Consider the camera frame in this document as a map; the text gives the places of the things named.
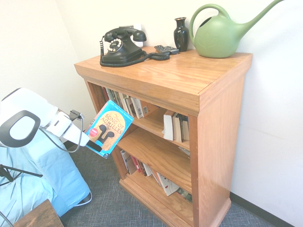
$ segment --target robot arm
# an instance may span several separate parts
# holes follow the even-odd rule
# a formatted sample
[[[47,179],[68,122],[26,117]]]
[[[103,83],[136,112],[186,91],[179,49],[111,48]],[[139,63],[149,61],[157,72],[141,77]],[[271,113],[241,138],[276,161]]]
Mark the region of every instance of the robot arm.
[[[75,118],[82,118],[75,113]],[[0,146],[19,148],[28,144],[39,129],[85,146],[89,137],[75,126],[69,115],[36,93],[19,88],[0,103]]]

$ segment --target white wall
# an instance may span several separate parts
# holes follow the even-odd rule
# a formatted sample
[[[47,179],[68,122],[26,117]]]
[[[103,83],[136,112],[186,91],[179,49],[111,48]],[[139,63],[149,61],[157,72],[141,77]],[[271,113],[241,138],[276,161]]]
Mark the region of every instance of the white wall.
[[[27,87],[64,111],[81,111],[88,124],[95,112],[73,64],[99,55],[105,32],[140,22],[145,45],[174,46],[174,18],[187,17],[188,26],[204,4],[217,3],[244,23],[270,2],[2,0],[0,97]],[[240,43],[238,51],[254,57],[245,81],[232,181],[233,193],[296,227],[303,226],[302,11],[300,0],[279,3]],[[200,13],[195,27],[213,14]]]
[[[26,87],[87,126],[95,112],[78,61],[54,0],[0,1],[0,100]]]
[[[145,45],[174,46],[174,18],[216,3],[244,23],[271,0],[75,1],[56,0],[80,60],[99,55],[99,40],[113,28],[140,22]],[[232,192],[286,222],[303,226],[303,3],[276,5],[242,39],[253,53],[247,73]],[[215,10],[196,18],[197,28]]]

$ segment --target blue fabric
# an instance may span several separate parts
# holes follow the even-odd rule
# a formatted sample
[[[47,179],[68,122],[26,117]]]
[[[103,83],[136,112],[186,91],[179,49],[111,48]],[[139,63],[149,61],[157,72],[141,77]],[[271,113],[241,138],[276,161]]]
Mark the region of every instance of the blue fabric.
[[[62,148],[62,142],[50,137]],[[57,148],[42,132],[21,148],[0,147],[0,164],[42,174],[39,178],[21,174],[14,182],[0,187],[0,210],[12,222],[29,213],[46,199],[62,216],[89,194],[89,187],[70,154]],[[18,172],[10,170],[15,177]],[[0,184],[7,179],[0,177]],[[8,226],[0,217],[0,227]]]

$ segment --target black vase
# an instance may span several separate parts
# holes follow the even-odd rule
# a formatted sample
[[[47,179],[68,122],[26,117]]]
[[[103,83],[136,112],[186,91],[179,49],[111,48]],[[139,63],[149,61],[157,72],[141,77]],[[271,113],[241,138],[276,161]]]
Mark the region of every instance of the black vase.
[[[180,52],[187,50],[189,42],[189,31],[188,28],[185,27],[185,19],[186,17],[179,17],[175,19],[177,22],[177,28],[174,31],[174,39],[176,47]]]

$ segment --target carpet floor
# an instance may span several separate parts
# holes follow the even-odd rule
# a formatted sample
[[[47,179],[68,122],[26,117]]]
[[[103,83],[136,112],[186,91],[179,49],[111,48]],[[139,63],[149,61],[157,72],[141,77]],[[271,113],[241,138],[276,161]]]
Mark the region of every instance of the carpet floor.
[[[166,227],[119,184],[119,174],[111,156],[104,159],[88,148],[71,154],[88,184],[92,201],[75,207],[61,217],[68,227]],[[271,227],[232,204],[220,227]]]

